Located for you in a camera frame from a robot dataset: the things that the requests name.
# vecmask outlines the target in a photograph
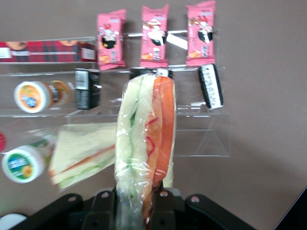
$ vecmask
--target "cookie package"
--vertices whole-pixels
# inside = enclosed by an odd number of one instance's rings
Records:
[[[0,62],[92,62],[96,47],[77,40],[0,42]]]
[[[122,48],[122,27],[125,20],[125,9],[98,15],[98,65],[100,70],[125,66]]]
[[[168,4],[156,10],[146,6],[142,8],[141,67],[168,66],[165,58],[168,9]]]
[[[188,9],[188,66],[215,63],[213,25],[215,1],[204,1]]]

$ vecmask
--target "screw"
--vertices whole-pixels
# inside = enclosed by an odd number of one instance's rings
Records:
[[[166,197],[166,196],[168,196],[167,191],[162,191],[162,192],[160,192],[160,196],[161,196],[161,197]]]
[[[109,196],[109,193],[108,192],[104,192],[104,193],[102,193],[101,198],[107,198],[108,196]]]
[[[68,198],[68,201],[69,202],[74,202],[76,199],[77,199],[77,197],[72,196],[72,197]]]
[[[199,202],[200,202],[200,199],[199,199],[197,196],[192,196],[192,197],[191,197],[191,201],[192,201],[193,203],[199,203]]]

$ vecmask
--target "plastic jar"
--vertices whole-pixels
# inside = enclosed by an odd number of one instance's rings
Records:
[[[14,91],[18,107],[27,113],[38,113],[55,104],[64,104],[70,98],[70,90],[62,81],[24,81]]]
[[[14,182],[27,183],[41,175],[50,162],[55,138],[17,147],[2,158],[2,169]]]

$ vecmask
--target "orange label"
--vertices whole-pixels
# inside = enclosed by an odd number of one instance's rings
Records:
[[[19,90],[18,98],[27,109],[35,110],[42,106],[42,95],[37,88],[32,85],[23,86]]]

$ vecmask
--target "clear display rack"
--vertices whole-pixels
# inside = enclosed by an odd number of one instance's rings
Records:
[[[173,71],[177,93],[177,130],[174,157],[227,157],[230,155],[231,116],[224,108],[209,110],[204,102],[197,68],[187,68],[187,31],[171,31],[167,40],[167,58]],[[138,66],[141,34],[124,34],[126,69],[101,71],[100,105],[91,110],[75,106],[75,68],[97,68],[95,62],[0,63],[0,132],[6,137],[3,152],[32,141],[33,130],[58,129],[65,124],[116,122],[124,85],[130,79],[130,67]],[[218,46],[218,33],[215,46]],[[225,69],[217,65],[223,87]],[[23,81],[61,80],[71,88],[70,101],[40,113],[30,114],[14,101],[15,87]]]

